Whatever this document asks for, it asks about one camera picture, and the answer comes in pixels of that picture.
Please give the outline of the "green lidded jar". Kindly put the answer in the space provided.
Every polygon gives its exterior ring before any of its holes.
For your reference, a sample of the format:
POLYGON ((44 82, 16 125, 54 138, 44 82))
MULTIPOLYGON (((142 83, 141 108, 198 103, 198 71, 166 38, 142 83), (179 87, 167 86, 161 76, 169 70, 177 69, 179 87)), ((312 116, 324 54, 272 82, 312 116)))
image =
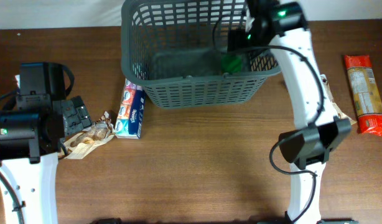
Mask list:
POLYGON ((222 73, 237 73, 242 70, 243 62, 237 55, 225 55, 221 58, 222 73))

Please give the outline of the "beige bread bun package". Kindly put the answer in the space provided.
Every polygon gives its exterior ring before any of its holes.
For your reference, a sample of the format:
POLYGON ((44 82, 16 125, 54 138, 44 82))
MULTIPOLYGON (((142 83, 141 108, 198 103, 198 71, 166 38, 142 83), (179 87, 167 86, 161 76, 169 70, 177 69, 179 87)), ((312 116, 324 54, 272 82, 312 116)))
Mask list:
POLYGON ((327 93, 327 96, 330 100, 330 102, 332 103, 332 106, 335 108, 337 114, 338 114, 338 117, 340 119, 348 119, 350 121, 350 124, 351 125, 354 125, 356 124, 356 121, 351 119, 349 116, 347 116, 339 107, 338 105, 336 104, 334 98, 333 98, 333 95, 332 95, 332 92, 330 91, 330 85, 328 84, 328 80, 327 80, 327 77, 325 76, 325 74, 321 74, 320 75, 320 78, 321 78, 321 81, 324 85, 324 88, 325 88, 325 91, 327 93))

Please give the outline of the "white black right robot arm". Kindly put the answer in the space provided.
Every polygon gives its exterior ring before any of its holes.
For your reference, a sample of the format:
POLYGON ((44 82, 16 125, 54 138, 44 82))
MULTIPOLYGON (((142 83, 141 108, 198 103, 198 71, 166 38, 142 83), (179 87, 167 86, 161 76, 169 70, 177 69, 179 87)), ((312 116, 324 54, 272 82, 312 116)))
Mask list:
POLYGON ((231 52, 269 50, 291 99, 295 130, 282 133, 269 161, 291 178, 286 223, 323 223, 320 185, 330 153, 350 134, 325 91, 312 47, 312 34, 298 2, 247 1, 246 29, 231 52))

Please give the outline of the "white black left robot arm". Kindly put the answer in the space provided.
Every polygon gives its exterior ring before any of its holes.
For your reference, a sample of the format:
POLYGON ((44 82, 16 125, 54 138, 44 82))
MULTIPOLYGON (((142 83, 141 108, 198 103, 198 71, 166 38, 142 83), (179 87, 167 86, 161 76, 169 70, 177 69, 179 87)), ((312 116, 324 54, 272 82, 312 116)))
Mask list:
POLYGON ((92 126, 75 77, 59 63, 23 63, 0 111, 0 190, 6 223, 57 223, 55 177, 65 138, 92 126))

